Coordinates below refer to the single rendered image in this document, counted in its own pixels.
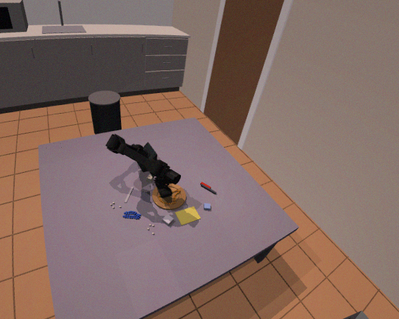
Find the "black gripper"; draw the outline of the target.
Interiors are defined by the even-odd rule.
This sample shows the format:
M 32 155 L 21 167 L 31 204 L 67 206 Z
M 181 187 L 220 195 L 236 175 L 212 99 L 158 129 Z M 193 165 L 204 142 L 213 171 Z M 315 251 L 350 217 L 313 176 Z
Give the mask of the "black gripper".
M 154 182 L 155 182 L 156 187 L 158 188 L 158 191 L 162 198 L 172 196 L 171 189 L 166 185 L 167 179 L 163 178 L 163 180 L 161 180 L 161 179 L 155 177 Z

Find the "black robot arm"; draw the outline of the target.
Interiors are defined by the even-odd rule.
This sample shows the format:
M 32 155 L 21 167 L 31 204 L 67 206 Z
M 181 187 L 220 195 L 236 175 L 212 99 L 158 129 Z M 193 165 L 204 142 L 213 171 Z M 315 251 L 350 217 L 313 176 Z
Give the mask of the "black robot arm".
M 148 159 L 150 156 L 147 150 L 143 150 L 143 146 L 140 144 L 129 145 L 120 136 L 113 134 L 111 135 L 106 147 L 116 153 L 128 156 L 129 158 L 137 161 L 146 167 L 146 169 L 155 177 L 163 180 L 167 179 L 166 185 L 173 183 L 177 184 L 181 178 L 181 175 L 170 169 L 167 163 L 159 160 Z

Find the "brown round bead board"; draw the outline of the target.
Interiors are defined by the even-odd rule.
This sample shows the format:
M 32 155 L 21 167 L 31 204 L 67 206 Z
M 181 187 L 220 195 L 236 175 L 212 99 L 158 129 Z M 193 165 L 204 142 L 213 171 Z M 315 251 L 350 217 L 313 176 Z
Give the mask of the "brown round bead board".
M 174 204 L 166 204 L 166 203 L 174 202 L 173 197 L 178 191 L 172 193 L 172 196 L 170 196 L 170 197 L 166 197 L 166 198 L 165 197 L 163 197 L 163 198 L 160 197 L 160 199 L 162 201 L 166 202 L 166 203 L 162 203 L 162 201 L 160 201 L 160 199 L 158 197 L 158 196 L 160 196 L 160 193 L 159 193 L 157 187 L 155 188 L 155 190 L 152 193 L 152 198 L 153 198 L 154 203 L 158 207 L 160 207 L 162 209 L 166 209 L 166 210 L 173 210 L 173 209 L 177 209 L 177 208 L 181 207 L 184 204 L 185 200 L 186 200 L 185 191 L 179 185 L 176 185 L 176 184 L 174 185 L 173 183 L 169 184 L 168 187 L 171 189 L 172 192 L 176 191 L 176 190 L 180 190 L 180 193 L 175 196 L 176 197 L 176 200 L 175 200 L 176 203 L 174 203 Z

